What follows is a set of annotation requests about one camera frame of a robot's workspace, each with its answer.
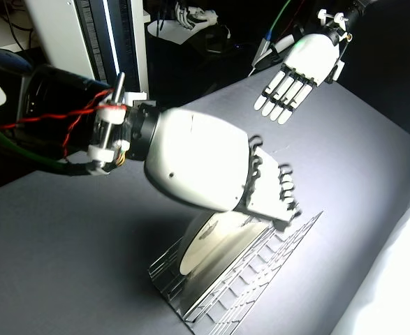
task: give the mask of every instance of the gray table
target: gray table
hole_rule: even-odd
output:
[[[260,133],[324,215],[239,334],[328,334],[410,201],[410,136],[338,84],[285,125],[253,102],[276,69],[188,105]],[[35,172],[0,189],[0,335],[188,334],[147,268],[198,213],[128,162],[108,177]]]

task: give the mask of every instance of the metal wire basket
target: metal wire basket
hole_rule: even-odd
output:
[[[180,274],[176,262],[181,239],[150,266],[150,278],[193,334],[231,335],[322,213],[287,238],[269,227],[197,307],[183,316],[180,293],[186,276]]]

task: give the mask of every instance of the plate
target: plate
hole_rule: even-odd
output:
[[[221,282],[233,265],[269,226],[256,219],[225,236],[188,275],[180,298],[180,313],[188,315]]]
[[[180,273],[185,276],[189,274],[226,236],[243,226],[249,218],[236,211],[207,211],[197,216],[184,233],[178,248],[177,265]]]

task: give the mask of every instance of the white robotic hand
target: white robotic hand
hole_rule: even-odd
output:
[[[217,14],[213,10],[203,10],[199,7],[189,7],[183,1],[175,4],[175,17],[177,21],[186,29],[198,30],[212,26],[217,23]]]
[[[333,20],[326,24],[327,17]],[[332,17],[324,10],[319,18],[327,29],[302,37],[292,47],[279,72],[254,103],[255,110],[278,124],[288,121],[314,87],[324,80],[337,80],[343,69],[339,42],[346,39],[347,44],[352,38],[346,32],[346,19],[342,13]]]
[[[173,108],[157,121],[146,176],[175,200],[273,220],[283,230],[300,213],[291,170],[261,145],[221,119]]]

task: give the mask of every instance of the wire dish rack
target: wire dish rack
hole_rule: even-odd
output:
[[[228,274],[185,315],[180,313],[180,297],[187,276],[181,275],[177,266],[181,239],[150,266],[150,278],[193,334],[230,335],[322,213],[287,238],[273,227],[264,230],[252,247],[231,265]]]

